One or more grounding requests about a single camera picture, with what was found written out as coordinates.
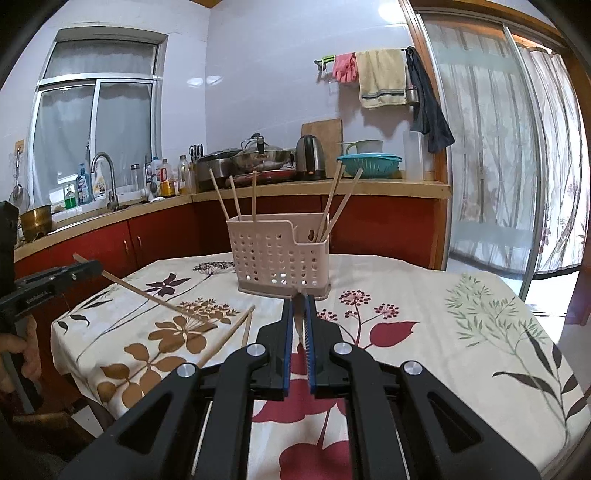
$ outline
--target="yellow towel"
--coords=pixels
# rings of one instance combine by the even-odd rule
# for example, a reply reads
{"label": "yellow towel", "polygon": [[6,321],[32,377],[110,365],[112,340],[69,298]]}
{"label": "yellow towel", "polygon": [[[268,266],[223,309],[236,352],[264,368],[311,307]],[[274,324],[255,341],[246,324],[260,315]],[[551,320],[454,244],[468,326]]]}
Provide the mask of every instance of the yellow towel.
{"label": "yellow towel", "polygon": [[406,72],[399,48],[357,51],[355,57],[363,108],[406,103]]}

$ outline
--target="kitchen faucet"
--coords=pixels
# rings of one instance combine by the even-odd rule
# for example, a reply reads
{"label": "kitchen faucet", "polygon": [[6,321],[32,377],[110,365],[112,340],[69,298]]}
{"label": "kitchen faucet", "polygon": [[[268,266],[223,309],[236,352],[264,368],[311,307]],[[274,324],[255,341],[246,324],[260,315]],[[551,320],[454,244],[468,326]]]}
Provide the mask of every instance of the kitchen faucet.
{"label": "kitchen faucet", "polygon": [[111,170],[112,190],[109,192],[109,203],[107,203],[107,208],[115,212],[119,208],[119,199],[117,198],[117,187],[115,186],[115,169],[113,167],[113,161],[111,160],[111,157],[108,156],[105,152],[98,152],[92,159],[92,162],[90,162],[90,173],[96,172],[96,164],[98,163],[98,159],[101,157],[105,158]]}

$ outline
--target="blue bottle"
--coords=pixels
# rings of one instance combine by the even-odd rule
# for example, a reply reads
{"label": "blue bottle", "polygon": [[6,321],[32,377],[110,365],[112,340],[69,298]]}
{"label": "blue bottle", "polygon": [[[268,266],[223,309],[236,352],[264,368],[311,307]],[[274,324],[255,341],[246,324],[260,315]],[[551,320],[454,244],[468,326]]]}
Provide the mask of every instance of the blue bottle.
{"label": "blue bottle", "polygon": [[80,173],[76,177],[76,199],[78,205],[85,205],[92,202],[92,187],[90,185],[90,175],[85,172],[84,164],[80,163]]}

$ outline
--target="floral tablecloth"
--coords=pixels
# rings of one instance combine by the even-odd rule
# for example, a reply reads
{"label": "floral tablecloth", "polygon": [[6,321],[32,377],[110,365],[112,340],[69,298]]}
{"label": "floral tablecloth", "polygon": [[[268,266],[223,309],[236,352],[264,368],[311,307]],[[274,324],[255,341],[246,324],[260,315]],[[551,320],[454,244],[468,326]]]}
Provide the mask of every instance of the floral tablecloth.
{"label": "floral tablecloth", "polygon": [[[390,258],[331,255],[332,289],[317,303],[346,341],[376,360],[414,359],[551,478],[577,446],[590,411],[572,370],[525,304],[495,275],[425,270]],[[252,304],[249,341],[281,317],[282,300],[240,293],[231,254],[157,261],[126,278],[216,328],[112,285],[52,325],[56,368],[117,418]],[[244,326],[208,365],[241,345]],[[314,400],[294,339],[290,395],[257,401],[248,478],[351,478],[340,401]]]}

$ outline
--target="wooden cutting board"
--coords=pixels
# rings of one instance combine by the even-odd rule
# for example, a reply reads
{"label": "wooden cutting board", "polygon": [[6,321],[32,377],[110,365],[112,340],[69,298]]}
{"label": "wooden cutting board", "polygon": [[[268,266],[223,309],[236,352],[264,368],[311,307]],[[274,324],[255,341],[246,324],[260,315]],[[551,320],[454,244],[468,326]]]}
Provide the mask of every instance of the wooden cutting board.
{"label": "wooden cutting board", "polygon": [[336,170],[336,157],[341,155],[343,141],[343,122],[340,118],[311,122],[301,126],[302,135],[314,135],[320,140],[325,157],[326,178],[333,179]]}

